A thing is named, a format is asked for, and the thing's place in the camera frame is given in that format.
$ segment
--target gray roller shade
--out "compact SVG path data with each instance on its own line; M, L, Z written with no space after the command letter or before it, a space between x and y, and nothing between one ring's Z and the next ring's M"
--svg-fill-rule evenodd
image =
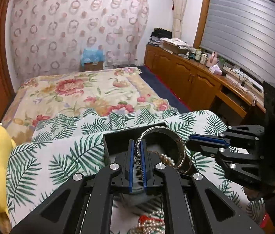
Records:
M275 83L275 0L210 0L200 46Z

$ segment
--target curtain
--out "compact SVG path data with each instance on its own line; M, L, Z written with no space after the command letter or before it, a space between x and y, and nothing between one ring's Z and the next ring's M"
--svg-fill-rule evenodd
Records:
M181 39L182 20L187 0L174 0L172 37Z
M13 0L11 52L21 82L79 71L84 49L107 65L132 64L148 0Z

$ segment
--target leaf print tablecloth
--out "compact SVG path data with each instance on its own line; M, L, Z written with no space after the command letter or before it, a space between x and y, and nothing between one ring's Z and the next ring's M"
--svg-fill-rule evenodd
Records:
M93 108L99 116L147 108L151 113L170 108L140 77L138 68L39 76L26 80L2 123L17 145L30 142L39 121L57 114L78 116Z
M100 117L93 108L87 108L77 116L59 114L38 122L32 142L17 146L11 152L8 162L7 201L12 226L74 173L91 175L104 166L104 133L159 122L165 122L183 140L187 140L193 133L218 135L227 128L210 111L179 114L175 108L157 113L151 113L148 109L127 114L111 112L105 117ZM231 151L246 153L246 150L240 148L231 148ZM200 173L257 223L261 221L264 214L262 201L249 202L240 185L224 178L222 168L214 159L191 149L186 149L186 152ZM141 214L160 209L161 197L127 208L115 196L111 233L130 233Z

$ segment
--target silver screw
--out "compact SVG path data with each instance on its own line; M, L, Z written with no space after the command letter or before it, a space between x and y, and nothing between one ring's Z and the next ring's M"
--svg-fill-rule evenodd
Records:
M119 164L117 164L117 163L112 163L110 166L109 166L109 168L111 168L112 170L118 170L119 169Z
M235 168L236 168L236 164L231 163L231 164L230 164L230 168L231 168L231 169L235 169Z
M200 173L195 173L195 174L193 175L193 178L196 179L196 180L202 180L203 175L201 175Z
M82 174L81 173L76 173L73 175L73 180L79 181L82 179Z
M166 168L166 165L164 163L158 163L156 164L156 168L158 170L163 170L164 168Z

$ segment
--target wooden desk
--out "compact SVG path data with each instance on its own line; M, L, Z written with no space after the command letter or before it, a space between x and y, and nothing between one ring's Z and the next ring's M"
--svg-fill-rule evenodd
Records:
M217 97L243 119L254 109L265 112L259 103L252 107L253 97L235 88L225 76L211 73L209 68L194 60L147 45L144 64L192 111L210 109Z

